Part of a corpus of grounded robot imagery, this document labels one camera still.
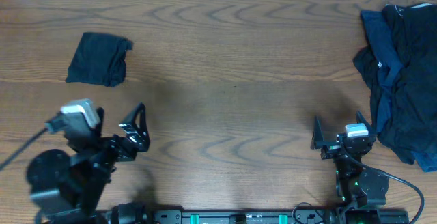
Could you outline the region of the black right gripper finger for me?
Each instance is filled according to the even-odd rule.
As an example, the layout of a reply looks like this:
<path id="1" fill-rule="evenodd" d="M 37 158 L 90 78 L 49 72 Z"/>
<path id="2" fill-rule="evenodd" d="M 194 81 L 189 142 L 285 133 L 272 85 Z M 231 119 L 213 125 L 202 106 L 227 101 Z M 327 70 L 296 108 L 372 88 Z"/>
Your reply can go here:
<path id="1" fill-rule="evenodd" d="M 368 135 L 374 135 L 376 133 L 372 125 L 364 118 L 360 111 L 356 112 L 356 121 L 358 124 L 364 124 L 368 131 Z"/>
<path id="2" fill-rule="evenodd" d="M 317 116 L 314 117 L 313 135 L 311 140 L 311 149 L 320 149 L 324 145 L 324 136 L 322 127 Z"/>

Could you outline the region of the black nike t-shirt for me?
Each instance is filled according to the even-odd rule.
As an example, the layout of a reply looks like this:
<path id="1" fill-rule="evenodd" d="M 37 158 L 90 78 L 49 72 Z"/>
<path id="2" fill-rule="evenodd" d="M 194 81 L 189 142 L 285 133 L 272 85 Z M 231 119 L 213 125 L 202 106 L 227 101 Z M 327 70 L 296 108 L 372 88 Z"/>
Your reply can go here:
<path id="1" fill-rule="evenodd" d="M 126 53 L 133 49 L 127 38 L 85 32 L 68 67 L 67 83 L 115 87 L 126 78 Z"/>

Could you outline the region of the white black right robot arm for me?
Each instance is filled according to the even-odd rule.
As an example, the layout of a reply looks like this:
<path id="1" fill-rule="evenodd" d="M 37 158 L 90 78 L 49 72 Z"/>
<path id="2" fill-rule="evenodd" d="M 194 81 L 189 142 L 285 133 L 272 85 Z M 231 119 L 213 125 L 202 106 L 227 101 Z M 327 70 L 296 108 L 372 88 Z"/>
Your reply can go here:
<path id="1" fill-rule="evenodd" d="M 342 203 L 325 210 L 323 223 L 380 223 L 378 206 L 386 204 L 389 179 L 362 163 L 373 147 L 376 132 L 360 112 L 356 123 L 345 126 L 335 139 L 325 140 L 321 123 L 314 119 L 311 149 L 321 159 L 332 160 L 336 168 L 336 191 Z"/>

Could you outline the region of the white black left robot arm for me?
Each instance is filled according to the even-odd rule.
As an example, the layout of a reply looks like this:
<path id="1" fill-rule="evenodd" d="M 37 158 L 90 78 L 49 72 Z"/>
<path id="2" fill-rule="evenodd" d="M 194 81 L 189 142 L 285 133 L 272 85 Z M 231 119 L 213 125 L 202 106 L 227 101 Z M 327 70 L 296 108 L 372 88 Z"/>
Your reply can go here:
<path id="1" fill-rule="evenodd" d="M 120 204 L 99 211 L 98 202 L 116 163 L 134 161 L 146 152 L 150 135 L 145 105 L 139 103 L 120 123 L 125 136 L 102 136 L 104 109 L 90 99 L 73 100 L 45 123 L 51 134 L 64 132 L 75 154 L 52 149 L 37 155 L 27 168 L 30 199 L 39 207 L 35 222 L 49 223 L 152 223 L 144 204 Z"/>

